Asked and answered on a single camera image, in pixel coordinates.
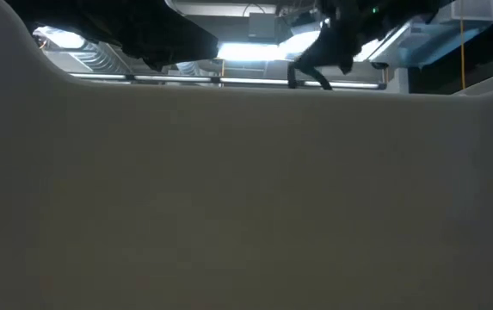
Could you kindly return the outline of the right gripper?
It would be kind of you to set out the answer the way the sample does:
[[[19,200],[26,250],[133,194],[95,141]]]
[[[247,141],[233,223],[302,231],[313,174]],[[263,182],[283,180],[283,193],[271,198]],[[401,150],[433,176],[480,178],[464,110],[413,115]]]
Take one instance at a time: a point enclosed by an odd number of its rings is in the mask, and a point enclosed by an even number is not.
[[[336,37],[321,32],[294,61],[297,69],[336,65],[343,74],[353,69],[354,56],[361,51],[360,39],[383,40],[396,27],[415,16],[431,21],[444,6],[444,0],[321,0],[321,13],[336,20]]]

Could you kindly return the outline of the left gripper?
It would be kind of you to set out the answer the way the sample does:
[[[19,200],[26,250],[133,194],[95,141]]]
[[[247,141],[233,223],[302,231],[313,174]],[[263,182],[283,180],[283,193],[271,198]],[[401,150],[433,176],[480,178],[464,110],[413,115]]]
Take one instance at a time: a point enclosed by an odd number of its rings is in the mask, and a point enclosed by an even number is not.
[[[213,59],[219,39],[165,0],[101,0],[109,35],[122,52],[159,71],[166,65]]]

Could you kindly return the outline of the thick black rubber band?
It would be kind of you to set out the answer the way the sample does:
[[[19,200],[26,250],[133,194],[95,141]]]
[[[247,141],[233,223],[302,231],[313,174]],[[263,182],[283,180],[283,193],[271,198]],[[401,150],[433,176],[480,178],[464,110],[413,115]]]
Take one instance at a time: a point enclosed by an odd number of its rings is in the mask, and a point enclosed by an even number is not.
[[[305,75],[314,78],[324,90],[332,90],[330,82],[322,73],[320,73],[314,66],[307,65],[299,61],[290,62],[287,66],[287,87],[289,89],[296,89],[298,87],[296,71],[301,71]]]

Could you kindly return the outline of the grey ceiling box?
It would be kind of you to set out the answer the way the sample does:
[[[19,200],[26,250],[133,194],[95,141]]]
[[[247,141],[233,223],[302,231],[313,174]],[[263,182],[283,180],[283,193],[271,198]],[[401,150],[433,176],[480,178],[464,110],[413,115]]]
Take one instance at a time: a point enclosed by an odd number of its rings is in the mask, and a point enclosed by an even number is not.
[[[249,14],[249,40],[271,41],[275,39],[276,21],[272,14]]]

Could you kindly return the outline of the bright ceiling light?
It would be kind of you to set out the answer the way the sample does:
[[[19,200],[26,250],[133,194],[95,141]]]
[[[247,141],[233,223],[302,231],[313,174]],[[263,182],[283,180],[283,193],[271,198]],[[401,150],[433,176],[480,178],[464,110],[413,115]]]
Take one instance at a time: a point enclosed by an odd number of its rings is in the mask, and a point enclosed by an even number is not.
[[[230,61],[283,60],[287,54],[277,45],[225,42],[219,47],[218,59]]]

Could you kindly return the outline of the white ceiling beam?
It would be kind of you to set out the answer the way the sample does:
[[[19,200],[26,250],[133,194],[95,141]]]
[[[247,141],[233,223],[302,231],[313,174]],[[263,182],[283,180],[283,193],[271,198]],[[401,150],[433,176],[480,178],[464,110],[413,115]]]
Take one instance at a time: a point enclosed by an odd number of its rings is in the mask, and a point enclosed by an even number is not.
[[[433,18],[412,18],[392,31],[367,60],[376,66],[430,65],[492,24],[493,0],[441,0]]]

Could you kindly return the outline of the white plastic basket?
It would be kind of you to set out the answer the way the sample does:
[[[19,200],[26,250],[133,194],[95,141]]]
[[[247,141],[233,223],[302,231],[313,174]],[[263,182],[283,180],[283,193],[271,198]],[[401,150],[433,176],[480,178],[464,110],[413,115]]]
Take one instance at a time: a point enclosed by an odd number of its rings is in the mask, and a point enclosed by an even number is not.
[[[105,84],[0,0],[0,310],[493,310],[493,84]]]

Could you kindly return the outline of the silver overhead rail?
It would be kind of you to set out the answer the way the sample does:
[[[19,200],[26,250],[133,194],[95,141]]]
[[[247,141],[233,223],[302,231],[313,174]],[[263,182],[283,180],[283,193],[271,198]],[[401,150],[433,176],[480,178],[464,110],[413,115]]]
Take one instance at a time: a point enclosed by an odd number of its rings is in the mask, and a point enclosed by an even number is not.
[[[166,75],[125,75],[125,74],[99,74],[99,73],[71,73],[74,78],[87,80],[108,80],[119,82],[171,82],[186,84],[252,84],[252,85],[273,85],[287,86],[285,79],[268,78],[246,78],[246,77],[196,77],[196,76],[166,76]],[[354,90],[384,90],[386,84],[382,83],[363,83],[363,82],[329,82],[333,89],[354,89]]]

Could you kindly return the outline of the large silver spiral duct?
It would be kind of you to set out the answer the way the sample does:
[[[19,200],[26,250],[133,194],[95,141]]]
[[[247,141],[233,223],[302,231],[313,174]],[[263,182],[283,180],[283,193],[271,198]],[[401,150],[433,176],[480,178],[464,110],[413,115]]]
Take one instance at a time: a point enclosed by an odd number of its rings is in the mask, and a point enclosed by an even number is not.
[[[48,26],[32,33],[40,50],[58,68],[70,73],[129,74],[131,69],[106,43]]]

